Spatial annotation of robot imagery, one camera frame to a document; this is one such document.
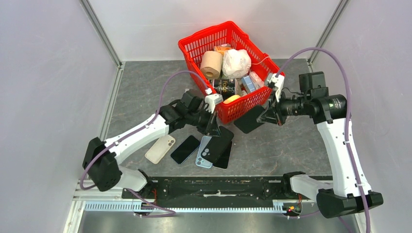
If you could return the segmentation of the black phone from blue case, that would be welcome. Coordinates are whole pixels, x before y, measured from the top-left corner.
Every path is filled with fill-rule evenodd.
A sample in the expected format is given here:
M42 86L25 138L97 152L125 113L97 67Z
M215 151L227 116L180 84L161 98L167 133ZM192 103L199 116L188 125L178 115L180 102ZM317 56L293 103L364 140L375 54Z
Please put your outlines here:
M230 160L231 149L232 142L229 143L229 145L226 147L225 151L222 153L220 158L215 163L213 163L213 167L219 169L227 169Z

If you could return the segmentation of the blue phone with black screen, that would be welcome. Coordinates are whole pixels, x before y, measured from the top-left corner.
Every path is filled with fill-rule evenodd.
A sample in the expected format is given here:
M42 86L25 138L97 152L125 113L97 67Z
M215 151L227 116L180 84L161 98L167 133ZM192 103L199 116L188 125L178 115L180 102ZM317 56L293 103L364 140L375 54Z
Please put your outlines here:
M180 165L184 163L199 146L200 141L193 135L190 135L171 153L171 158Z

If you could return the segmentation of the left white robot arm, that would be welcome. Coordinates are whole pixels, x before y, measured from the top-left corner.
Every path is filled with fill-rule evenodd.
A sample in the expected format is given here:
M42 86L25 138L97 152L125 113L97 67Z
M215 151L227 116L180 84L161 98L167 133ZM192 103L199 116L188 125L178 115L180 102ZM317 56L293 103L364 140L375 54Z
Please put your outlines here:
M95 187L105 192L118 186L132 189L140 198L149 197L153 186L143 172L120 167L121 163L148 143L186 125L196 127L205 135L220 136L215 109L222 101L220 94L200 97L190 89L182 98L160 105L147 120L128 131L106 140L91 139L82 163L81 189Z

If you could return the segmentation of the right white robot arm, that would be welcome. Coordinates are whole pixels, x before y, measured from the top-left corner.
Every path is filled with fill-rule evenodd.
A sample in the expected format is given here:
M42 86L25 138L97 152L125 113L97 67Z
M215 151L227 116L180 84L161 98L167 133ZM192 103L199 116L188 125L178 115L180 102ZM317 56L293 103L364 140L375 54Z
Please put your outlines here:
M267 107L258 108L257 123L283 125L289 116L309 116L324 142L332 183L311 178L304 172L283 175L281 194L288 199L301 194L317 203L321 214L333 218L365 212L383 204L383 196L372 190L356 152L347 116L347 100L330 95L323 72L301 74L300 94L287 98L284 76L271 73L265 84L272 94Z

